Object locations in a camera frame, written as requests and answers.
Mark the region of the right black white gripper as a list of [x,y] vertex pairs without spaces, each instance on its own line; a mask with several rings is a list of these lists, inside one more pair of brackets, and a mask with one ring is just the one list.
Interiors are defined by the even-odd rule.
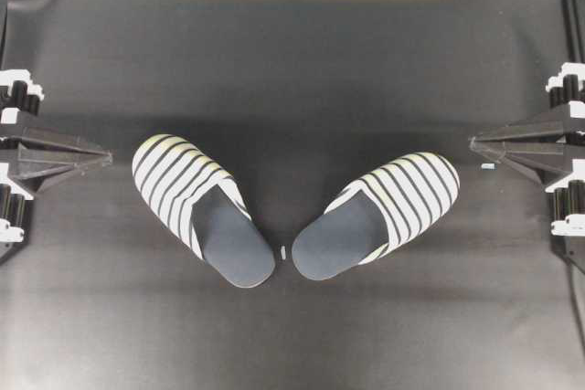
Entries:
[[475,135],[470,149],[552,194],[554,236],[584,237],[584,64],[564,63],[546,92],[551,109]]

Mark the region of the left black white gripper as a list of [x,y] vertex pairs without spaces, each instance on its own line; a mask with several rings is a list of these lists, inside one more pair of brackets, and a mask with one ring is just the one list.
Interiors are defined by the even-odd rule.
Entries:
[[18,127],[26,116],[38,115],[43,99],[42,87],[27,69],[1,71],[2,244],[24,240],[25,212],[33,194],[112,164],[109,151],[79,135]]

